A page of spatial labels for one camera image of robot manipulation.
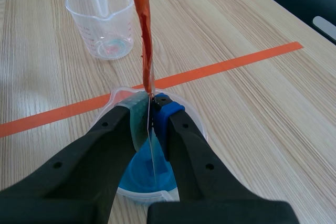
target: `plastic measuring cup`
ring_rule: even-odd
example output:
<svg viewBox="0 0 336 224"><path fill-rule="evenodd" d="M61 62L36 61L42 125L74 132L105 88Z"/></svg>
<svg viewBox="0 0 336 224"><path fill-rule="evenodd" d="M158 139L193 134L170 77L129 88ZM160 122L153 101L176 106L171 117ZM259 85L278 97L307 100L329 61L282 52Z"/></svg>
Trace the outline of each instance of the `plastic measuring cup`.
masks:
<svg viewBox="0 0 336 224"><path fill-rule="evenodd" d="M133 47L134 0L66 0L91 55L115 60Z"/></svg>
<svg viewBox="0 0 336 224"><path fill-rule="evenodd" d="M119 87L112 90L109 102L99 111L99 114L94 119L91 127L98 122L98 120L110 111L118 102L124 100L125 98L133 95L136 92L143 91L144 89L131 89L127 87ZM204 123L201 120L201 116L187 101L179 97L176 94L172 94L165 90L156 90L157 93L167 94L173 101L185 106L185 111L193 119L197 125L200 132L203 134L204 138L207 140L207 133ZM179 200L179 194L176 187L175 178L170 166L170 163L166 162L161 148L153 150L153 155L155 155L155 163L157 169L155 171L158 173L156 175L156 181L160 185L153 185L153 178L150 180L151 173L151 150L149 148L149 143L146 143L141 147L141 149L135 154L132 161L128 165L121 181L117 193L120 195L127 196L137 202L141 203L153 203L157 201L172 201Z"/></svg>

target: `orange tape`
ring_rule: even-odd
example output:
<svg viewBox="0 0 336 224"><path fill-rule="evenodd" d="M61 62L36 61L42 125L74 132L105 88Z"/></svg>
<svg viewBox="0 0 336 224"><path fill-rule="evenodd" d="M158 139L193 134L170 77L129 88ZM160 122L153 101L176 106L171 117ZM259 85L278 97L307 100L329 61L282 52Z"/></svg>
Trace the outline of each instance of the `orange tape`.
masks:
<svg viewBox="0 0 336 224"><path fill-rule="evenodd" d="M169 88L188 81L193 81L202 77L210 76L233 68L238 68L257 61L292 52L301 48L303 47L298 42L288 43L282 46L266 49L264 51L255 52L250 55L241 56L187 72L178 73L173 76L168 76L160 80L156 80L155 87L159 89ZM142 84L134 86L134 88L141 87L143 87ZM26 131L48 123L69 118L74 115L101 108L109 101L109 98L110 94L104 94L99 97L76 102L54 110L49 110L40 114L0 124L0 137L9 136L21 131Z"/></svg>

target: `table surface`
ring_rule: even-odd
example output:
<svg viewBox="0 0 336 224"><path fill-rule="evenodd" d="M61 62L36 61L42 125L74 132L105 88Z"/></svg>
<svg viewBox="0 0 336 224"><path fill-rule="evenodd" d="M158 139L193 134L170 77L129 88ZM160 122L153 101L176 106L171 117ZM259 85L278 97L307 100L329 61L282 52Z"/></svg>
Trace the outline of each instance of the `table surface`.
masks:
<svg viewBox="0 0 336 224"><path fill-rule="evenodd" d="M141 37L116 61L87 52L65 0L0 0L0 123L142 80ZM209 144L301 223L336 220L336 47L272 0L151 0L156 78L288 42L304 48L168 90L201 114ZM98 110L0 140L0 189L82 136ZM116 196L112 223L145 223L146 206Z"/></svg>

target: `orange cloth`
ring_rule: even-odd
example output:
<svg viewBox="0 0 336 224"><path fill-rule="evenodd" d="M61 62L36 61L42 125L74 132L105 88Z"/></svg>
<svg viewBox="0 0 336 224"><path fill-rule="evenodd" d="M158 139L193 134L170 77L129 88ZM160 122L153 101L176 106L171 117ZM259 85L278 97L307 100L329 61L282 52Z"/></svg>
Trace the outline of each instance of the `orange cloth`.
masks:
<svg viewBox="0 0 336 224"><path fill-rule="evenodd" d="M134 0L135 8L139 16L142 30L142 71L143 85L147 93L152 92L151 66L153 58L152 35L151 35L151 13L149 0Z"/></svg>

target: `blue liquid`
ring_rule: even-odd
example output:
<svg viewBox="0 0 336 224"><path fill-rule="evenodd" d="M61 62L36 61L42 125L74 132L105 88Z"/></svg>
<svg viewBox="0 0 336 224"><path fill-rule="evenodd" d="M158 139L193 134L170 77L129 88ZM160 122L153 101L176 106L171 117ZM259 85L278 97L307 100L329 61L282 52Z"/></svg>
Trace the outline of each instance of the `blue liquid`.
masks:
<svg viewBox="0 0 336 224"><path fill-rule="evenodd" d="M136 193L170 191L176 188L172 166L164 159L159 141L154 134L151 137L151 145L153 159L147 140L128 165L121 178L120 188Z"/></svg>

